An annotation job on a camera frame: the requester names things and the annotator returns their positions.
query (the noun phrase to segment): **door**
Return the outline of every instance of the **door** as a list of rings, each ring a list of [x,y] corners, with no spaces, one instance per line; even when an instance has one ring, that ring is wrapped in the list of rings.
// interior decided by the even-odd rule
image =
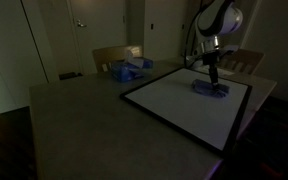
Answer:
[[[47,79],[21,0],[0,0],[0,112],[28,106],[29,87],[43,83]]]
[[[146,0],[144,56],[153,60],[179,57],[188,0]]]
[[[126,44],[125,0],[71,0],[83,74],[96,73],[92,51]]]
[[[28,17],[31,17],[29,20],[32,21],[34,35],[44,33],[43,27],[45,28],[57,76],[71,72],[80,73],[81,67],[75,49],[67,2],[65,0],[23,0],[23,3],[27,8],[26,12],[31,15]],[[36,41],[40,42],[41,39],[37,36]]]

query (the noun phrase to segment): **table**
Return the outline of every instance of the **table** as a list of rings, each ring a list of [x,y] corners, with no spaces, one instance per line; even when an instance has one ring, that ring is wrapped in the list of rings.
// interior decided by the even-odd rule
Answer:
[[[119,83],[98,73],[30,88],[40,179],[205,179],[221,158],[119,95],[178,67],[155,62],[150,77]],[[253,90],[240,133],[275,86],[234,74]]]

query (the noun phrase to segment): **blue cloth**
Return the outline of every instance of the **blue cloth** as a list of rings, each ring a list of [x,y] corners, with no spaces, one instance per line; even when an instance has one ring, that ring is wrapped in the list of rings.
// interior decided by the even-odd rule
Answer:
[[[153,68],[153,61],[146,58],[134,58],[142,60],[142,67],[137,67],[124,61],[114,61],[111,63],[111,73],[120,82],[126,82],[133,79],[144,77],[144,71]]]
[[[219,84],[218,89],[213,89],[213,86],[211,83],[202,81],[199,79],[196,79],[192,83],[192,88],[194,89],[195,92],[205,95],[205,96],[210,96],[214,98],[224,98],[229,94],[229,89],[230,87],[226,85]]]

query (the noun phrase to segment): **chair backrest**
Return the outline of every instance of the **chair backrest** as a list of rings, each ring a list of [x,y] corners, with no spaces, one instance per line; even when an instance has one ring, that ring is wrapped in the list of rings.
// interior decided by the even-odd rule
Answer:
[[[239,49],[232,55],[224,56],[217,66],[235,72],[254,74],[263,57],[264,53]]]
[[[34,148],[0,115],[0,179],[36,177]]]
[[[133,53],[133,57],[143,56],[143,48],[141,45],[115,46],[93,50],[93,57],[97,71],[104,72],[106,70],[105,68],[110,70],[110,63],[112,61],[123,60],[127,50],[130,50]]]

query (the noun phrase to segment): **floor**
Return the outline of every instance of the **floor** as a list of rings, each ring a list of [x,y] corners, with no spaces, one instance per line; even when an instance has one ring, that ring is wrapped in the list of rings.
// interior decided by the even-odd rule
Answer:
[[[3,113],[33,143],[29,107]],[[213,179],[288,179],[288,103],[269,97]]]

